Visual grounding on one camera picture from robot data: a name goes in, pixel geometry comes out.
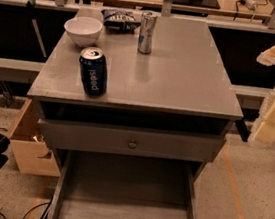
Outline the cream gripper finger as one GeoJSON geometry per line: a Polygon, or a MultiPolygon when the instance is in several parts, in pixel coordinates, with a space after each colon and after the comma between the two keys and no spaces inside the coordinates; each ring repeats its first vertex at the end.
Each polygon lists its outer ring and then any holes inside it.
{"type": "Polygon", "coordinates": [[[275,45],[265,51],[262,51],[259,56],[257,56],[256,61],[264,66],[275,65],[275,45]]]}

